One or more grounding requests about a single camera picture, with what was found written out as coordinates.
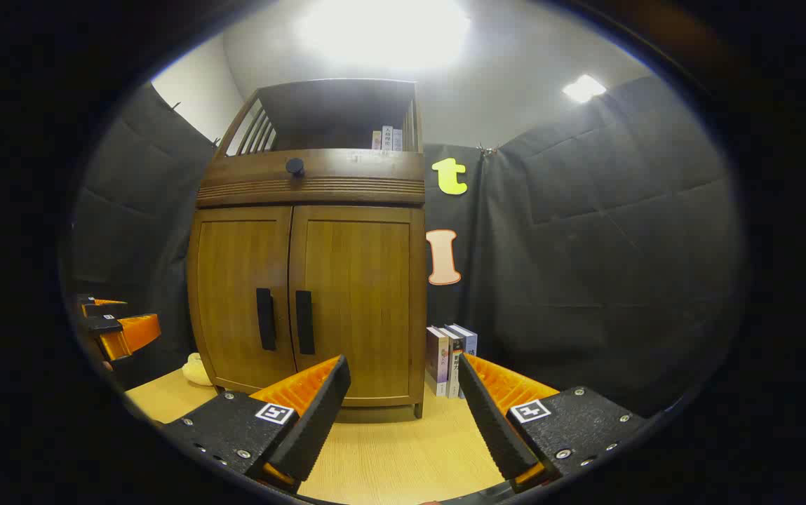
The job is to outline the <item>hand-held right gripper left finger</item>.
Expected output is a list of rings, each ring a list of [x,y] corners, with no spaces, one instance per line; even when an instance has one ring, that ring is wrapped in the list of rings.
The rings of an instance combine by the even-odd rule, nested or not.
[[[163,431],[179,447],[284,492],[309,479],[351,386],[345,355],[252,394],[226,390]]]

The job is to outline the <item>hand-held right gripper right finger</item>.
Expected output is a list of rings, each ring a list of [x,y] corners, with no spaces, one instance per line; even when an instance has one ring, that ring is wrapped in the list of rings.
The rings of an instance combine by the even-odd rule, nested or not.
[[[559,391],[471,354],[458,358],[458,379],[490,457],[515,492],[585,472],[647,425],[587,386]]]

